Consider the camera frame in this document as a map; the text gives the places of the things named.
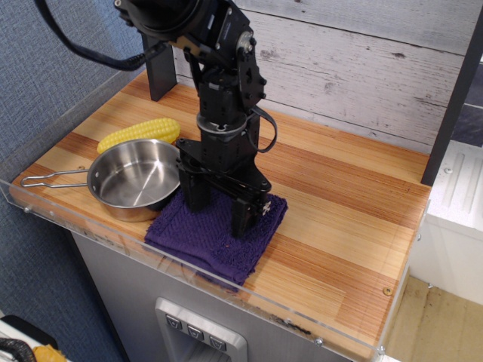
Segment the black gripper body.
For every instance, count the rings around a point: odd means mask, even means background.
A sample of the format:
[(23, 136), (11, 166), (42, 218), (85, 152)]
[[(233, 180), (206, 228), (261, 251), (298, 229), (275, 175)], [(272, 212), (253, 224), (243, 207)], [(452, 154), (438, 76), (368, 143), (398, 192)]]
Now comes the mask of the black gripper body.
[(258, 145), (260, 119), (272, 122), (265, 112), (252, 112), (241, 124), (220, 125), (205, 117), (197, 119), (201, 139), (180, 138), (178, 167), (183, 165), (194, 173), (203, 173), (210, 187), (225, 193), (233, 200), (256, 200), (271, 190), (268, 179), (257, 169), (255, 158), (272, 148)]

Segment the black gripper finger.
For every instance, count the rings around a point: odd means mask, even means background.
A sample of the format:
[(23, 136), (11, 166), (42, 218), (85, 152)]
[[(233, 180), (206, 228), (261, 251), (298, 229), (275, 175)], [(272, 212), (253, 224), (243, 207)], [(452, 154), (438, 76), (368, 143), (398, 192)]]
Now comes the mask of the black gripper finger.
[(211, 187), (203, 173), (194, 173), (183, 165), (178, 167), (184, 200), (192, 212), (199, 212), (211, 202)]
[(270, 211), (271, 201), (267, 195), (256, 200), (237, 198), (232, 202), (231, 232), (234, 238), (241, 238), (254, 226), (261, 216)]

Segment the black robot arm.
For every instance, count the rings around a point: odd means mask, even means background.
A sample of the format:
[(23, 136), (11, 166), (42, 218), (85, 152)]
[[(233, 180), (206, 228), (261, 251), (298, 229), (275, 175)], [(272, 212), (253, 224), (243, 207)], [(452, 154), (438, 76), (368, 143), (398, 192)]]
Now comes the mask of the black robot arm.
[(266, 79), (256, 61), (249, 19), (231, 1), (117, 1), (122, 19), (142, 34), (181, 49), (199, 98), (200, 140), (179, 139), (185, 201), (197, 212), (216, 189), (232, 199), (236, 238), (268, 209), (269, 180), (255, 158)]

